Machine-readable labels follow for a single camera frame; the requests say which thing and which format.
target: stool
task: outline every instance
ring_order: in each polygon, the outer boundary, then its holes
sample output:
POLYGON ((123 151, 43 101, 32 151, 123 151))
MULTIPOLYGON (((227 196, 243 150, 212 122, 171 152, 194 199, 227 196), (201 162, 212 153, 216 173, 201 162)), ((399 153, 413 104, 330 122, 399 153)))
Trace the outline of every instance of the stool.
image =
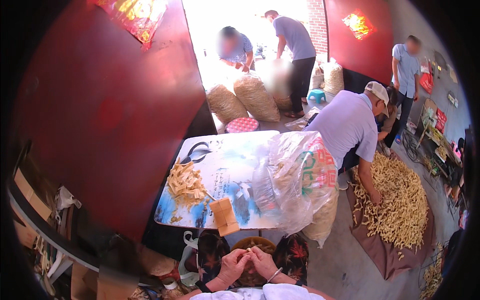
POLYGON ((308 97, 307 99, 310 100, 311 97, 315 97, 315 101, 317 103, 320 103, 320 101, 326 101, 327 100, 327 97, 325 96, 325 92, 321 91, 321 90, 312 90, 310 92, 310 94, 308 94, 308 97))
POLYGON ((253 118, 236 118, 225 127, 225 133, 251 132, 260 129, 260 124, 253 118))

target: red plastic bag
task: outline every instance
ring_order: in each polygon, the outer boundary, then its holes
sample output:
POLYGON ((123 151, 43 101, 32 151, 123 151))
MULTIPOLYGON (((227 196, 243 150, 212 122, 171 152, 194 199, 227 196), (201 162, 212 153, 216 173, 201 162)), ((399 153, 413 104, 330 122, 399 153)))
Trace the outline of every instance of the red plastic bag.
POLYGON ((443 111, 437 108, 437 124, 435 128, 440 131, 441 134, 444 133, 445 130, 445 123, 447 122, 447 116, 444 114, 443 111))
POLYGON ((420 78, 420 85, 429 93, 432 94, 433 90, 433 76, 432 73, 422 73, 422 77, 420 78))
POLYGON ((105 10, 112 20, 134 35, 147 51, 156 28, 167 10, 166 0, 88 0, 105 10))

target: slipper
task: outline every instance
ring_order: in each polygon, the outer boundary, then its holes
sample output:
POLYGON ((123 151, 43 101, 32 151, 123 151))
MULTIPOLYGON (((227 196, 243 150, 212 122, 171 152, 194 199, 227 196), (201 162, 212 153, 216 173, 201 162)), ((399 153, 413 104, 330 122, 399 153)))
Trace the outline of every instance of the slipper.
POLYGON ((286 112, 286 113, 285 113, 285 117, 287 117, 287 118, 292 118, 292 119, 300 119, 300 118, 302 118, 303 116, 305 116, 305 114, 299 115, 299 114, 294 113, 293 111, 291 111, 291 112, 286 112))

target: silver bracelet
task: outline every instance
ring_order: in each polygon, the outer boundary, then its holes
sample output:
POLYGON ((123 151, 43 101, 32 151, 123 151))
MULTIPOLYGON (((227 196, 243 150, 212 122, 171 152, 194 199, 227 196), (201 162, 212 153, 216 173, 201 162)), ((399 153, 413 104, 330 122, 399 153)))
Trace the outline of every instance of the silver bracelet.
POLYGON ((278 269, 278 270, 272 275, 272 277, 270 277, 270 279, 267 280, 267 283, 270 283, 270 281, 271 281, 275 276, 277 276, 278 273, 282 272, 282 270, 283 270, 283 267, 280 267, 280 269, 278 269))

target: blue plastic stool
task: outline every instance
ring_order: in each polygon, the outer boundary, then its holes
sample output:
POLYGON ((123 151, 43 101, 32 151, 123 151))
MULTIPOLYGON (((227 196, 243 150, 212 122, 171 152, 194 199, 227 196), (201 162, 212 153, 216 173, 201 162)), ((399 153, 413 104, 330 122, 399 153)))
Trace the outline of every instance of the blue plastic stool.
POLYGON ((325 93, 321 90, 312 90, 310 92, 310 94, 308 94, 308 97, 307 97, 307 100, 310 100, 310 97, 311 96, 314 96, 315 97, 315 101, 317 103, 320 103, 320 101, 326 101, 327 100, 327 97, 325 96, 325 93))

